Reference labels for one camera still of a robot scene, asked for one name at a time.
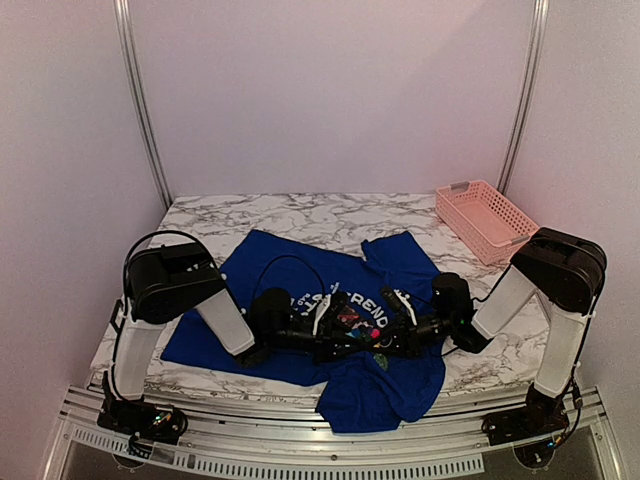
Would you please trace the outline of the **silver round brooch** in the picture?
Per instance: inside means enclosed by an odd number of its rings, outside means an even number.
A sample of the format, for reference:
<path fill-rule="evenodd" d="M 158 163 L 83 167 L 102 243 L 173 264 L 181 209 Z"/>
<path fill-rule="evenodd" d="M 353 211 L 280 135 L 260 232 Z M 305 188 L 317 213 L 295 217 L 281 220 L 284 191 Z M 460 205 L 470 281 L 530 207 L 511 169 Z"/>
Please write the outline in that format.
<path fill-rule="evenodd" d="M 390 361 L 389 358 L 384 355 L 384 354 L 380 354 L 380 353 L 375 353 L 373 355 L 373 359 L 375 360 L 376 364 L 383 370 L 383 371 L 388 371 L 389 370 L 389 366 L 390 366 Z"/>

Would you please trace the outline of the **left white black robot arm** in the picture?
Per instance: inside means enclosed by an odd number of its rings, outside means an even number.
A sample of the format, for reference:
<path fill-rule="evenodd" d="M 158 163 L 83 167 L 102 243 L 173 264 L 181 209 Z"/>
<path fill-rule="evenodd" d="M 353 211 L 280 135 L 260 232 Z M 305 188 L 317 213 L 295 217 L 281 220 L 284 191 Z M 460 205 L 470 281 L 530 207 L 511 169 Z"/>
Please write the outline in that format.
<path fill-rule="evenodd" d="M 317 362 L 333 359 L 339 347 L 353 341 L 339 319 L 345 293 L 322 295 L 302 315 L 287 291 L 270 288 L 242 312 L 225 276 L 197 242 L 130 252 L 123 277 L 123 296 L 111 320 L 117 338 L 104 383 L 115 397 L 109 415 L 128 434 L 141 433 L 149 423 L 146 408 L 137 402 L 160 333 L 190 311 L 243 367 L 264 362 L 274 349 L 307 352 Z"/>

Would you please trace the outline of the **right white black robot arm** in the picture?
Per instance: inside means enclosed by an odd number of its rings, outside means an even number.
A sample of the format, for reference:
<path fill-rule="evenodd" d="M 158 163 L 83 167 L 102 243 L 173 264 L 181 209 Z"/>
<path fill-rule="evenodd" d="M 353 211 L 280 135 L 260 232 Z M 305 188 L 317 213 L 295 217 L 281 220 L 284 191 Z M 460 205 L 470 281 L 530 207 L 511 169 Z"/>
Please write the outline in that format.
<path fill-rule="evenodd" d="M 468 284 L 455 273 L 432 281 L 432 311 L 419 316 L 409 297 L 385 287 L 382 298 L 401 321 L 401 350 L 413 356 L 448 337 L 460 350 L 478 354 L 532 300 L 549 326 L 542 360 L 533 381 L 536 398 L 517 415 L 517 427 L 537 436 L 556 417 L 547 398 L 562 396 L 573 380 L 586 333 L 603 291 L 608 260 L 596 243 L 543 227 L 510 258 L 487 296 L 471 298 Z"/>

